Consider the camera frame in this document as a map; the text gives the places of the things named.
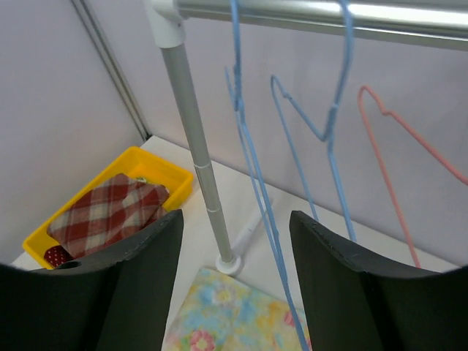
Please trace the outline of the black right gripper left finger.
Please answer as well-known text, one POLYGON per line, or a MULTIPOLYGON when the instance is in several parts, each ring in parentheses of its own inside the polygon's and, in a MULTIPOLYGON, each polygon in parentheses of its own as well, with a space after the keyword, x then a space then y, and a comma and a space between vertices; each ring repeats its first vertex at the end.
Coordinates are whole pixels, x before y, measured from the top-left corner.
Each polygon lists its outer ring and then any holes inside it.
POLYGON ((52 270, 1 267, 3 350, 160 350, 184 217, 52 270))

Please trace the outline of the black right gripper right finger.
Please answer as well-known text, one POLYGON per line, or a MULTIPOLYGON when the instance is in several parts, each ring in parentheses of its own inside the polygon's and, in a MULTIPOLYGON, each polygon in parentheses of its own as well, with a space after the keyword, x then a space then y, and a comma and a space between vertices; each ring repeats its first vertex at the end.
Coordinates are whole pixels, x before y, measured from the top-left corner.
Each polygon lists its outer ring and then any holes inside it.
POLYGON ((383 257, 301 211, 290 238, 314 350, 465 350, 467 269, 383 257))

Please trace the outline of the pastel floral skirt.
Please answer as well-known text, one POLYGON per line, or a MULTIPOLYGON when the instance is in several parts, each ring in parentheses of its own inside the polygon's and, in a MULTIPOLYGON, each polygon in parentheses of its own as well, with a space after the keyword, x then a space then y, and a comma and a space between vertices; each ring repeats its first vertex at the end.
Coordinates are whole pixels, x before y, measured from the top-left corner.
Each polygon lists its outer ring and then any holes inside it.
POLYGON ((163 350, 301 350, 287 303, 201 268, 167 329, 163 350))

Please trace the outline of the red plaid skirt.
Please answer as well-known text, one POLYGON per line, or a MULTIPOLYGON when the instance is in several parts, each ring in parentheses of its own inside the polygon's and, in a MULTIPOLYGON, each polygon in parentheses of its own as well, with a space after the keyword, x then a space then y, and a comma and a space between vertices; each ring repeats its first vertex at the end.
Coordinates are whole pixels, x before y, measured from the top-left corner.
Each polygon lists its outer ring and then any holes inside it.
POLYGON ((94 187, 47 227, 71 257, 98 252, 162 218, 170 193, 161 184, 119 173, 94 187))

